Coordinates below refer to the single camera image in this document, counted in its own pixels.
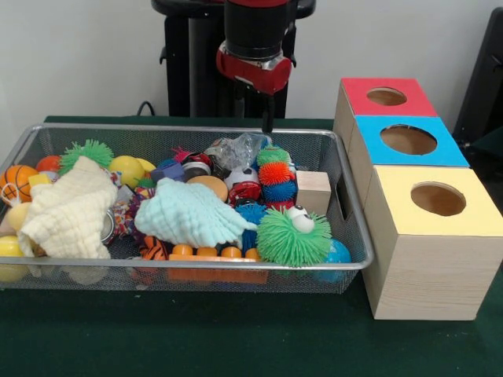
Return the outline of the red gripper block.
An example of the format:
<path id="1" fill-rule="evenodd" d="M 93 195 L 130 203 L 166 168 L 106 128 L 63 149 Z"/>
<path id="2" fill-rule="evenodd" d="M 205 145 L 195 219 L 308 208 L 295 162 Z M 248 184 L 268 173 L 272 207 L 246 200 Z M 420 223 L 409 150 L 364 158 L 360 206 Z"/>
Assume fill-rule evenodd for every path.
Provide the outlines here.
<path id="1" fill-rule="evenodd" d="M 229 53 L 223 42 L 216 54 L 216 66 L 228 79 L 243 82 L 263 95 L 263 133 L 271 133 L 274 128 L 275 94 L 287 85 L 292 61 L 282 53 L 272 60 L 243 60 Z"/>

